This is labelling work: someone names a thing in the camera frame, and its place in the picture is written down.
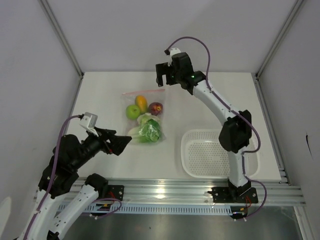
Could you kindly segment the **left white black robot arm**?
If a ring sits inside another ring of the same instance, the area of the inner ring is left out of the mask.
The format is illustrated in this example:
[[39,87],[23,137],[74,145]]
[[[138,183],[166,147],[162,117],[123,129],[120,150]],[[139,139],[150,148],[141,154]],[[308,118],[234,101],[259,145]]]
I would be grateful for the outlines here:
[[20,240],[62,240],[78,217],[95,201],[107,201],[109,205],[122,203],[124,187],[109,185],[103,176],[89,175],[76,197],[61,211],[71,187],[79,178],[78,169],[100,152],[119,156],[132,140],[130,136],[118,136],[116,131],[96,128],[79,141],[73,134],[62,136],[53,149],[49,165],[42,172],[34,211]]

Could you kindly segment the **yellow orange mango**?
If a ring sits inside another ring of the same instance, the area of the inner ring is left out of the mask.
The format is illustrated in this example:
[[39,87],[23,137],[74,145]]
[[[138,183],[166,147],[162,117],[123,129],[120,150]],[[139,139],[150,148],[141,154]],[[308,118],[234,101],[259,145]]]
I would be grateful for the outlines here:
[[148,111],[148,101],[143,95],[137,95],[135,97],[135,104],[140,109],[141,114],[145,114]]

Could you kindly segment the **clear pink zip top bag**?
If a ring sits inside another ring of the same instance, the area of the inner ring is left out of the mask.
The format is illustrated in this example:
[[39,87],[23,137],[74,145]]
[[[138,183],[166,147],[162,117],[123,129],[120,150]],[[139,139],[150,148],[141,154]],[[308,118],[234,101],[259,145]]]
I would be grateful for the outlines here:
[[156,145],[165,139],[164,89],[140,90],[121,95],[123,131],[131,145]]

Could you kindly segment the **green apple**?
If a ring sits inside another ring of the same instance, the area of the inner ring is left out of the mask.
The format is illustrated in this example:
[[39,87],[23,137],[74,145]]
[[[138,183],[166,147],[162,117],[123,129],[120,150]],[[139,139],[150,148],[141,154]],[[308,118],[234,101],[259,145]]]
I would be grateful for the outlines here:
[[141,111],[137,105],[131,104],[126,107],[125,114],[129,120],[136,120],[140,116]]

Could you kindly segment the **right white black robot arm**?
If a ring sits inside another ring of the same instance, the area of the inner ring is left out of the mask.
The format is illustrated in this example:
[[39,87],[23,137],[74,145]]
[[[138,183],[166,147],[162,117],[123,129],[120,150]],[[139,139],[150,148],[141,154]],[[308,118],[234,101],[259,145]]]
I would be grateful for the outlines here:
[[207,74],[194,71],[189,55],[174,47],[165,50],[170,60],[156,64],[156,82],[179,84],[184,90],[204,103],[222,125],[218,140],[227,152],[230,173],[226,196],[232,202],[239,202],[246,197],[251,182],[245,174],[245,152],[252,137],[252,115],[248,110],[236,111],[211,84]]

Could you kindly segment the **pale green cabbage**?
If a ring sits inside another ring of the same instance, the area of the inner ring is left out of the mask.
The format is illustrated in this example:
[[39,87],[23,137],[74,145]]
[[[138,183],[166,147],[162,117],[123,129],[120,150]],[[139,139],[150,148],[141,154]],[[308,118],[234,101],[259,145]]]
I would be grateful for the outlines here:
[[161,120],[151,113],[140,115],[137,119],[138,125],[127,133],[136,144],[157,143],[163,137]]

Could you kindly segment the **green lettuce leaf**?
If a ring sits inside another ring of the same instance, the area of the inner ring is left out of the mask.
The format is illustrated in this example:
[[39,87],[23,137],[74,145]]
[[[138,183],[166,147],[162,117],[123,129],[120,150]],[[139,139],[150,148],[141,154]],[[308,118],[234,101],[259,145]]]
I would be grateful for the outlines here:
[[139,143],[156,143],[162,138],[161,125],[154,119],[139,126],[138,142]]

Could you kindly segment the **red apple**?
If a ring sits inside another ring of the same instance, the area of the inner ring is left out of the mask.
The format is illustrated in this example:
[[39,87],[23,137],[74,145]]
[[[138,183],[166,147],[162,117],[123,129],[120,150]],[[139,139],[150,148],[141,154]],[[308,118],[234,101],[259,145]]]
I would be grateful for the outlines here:
[[153,116],[161,115],[163,112],[163,104],[160,102],[152,102],[148,106],[148,112],[152,114]]

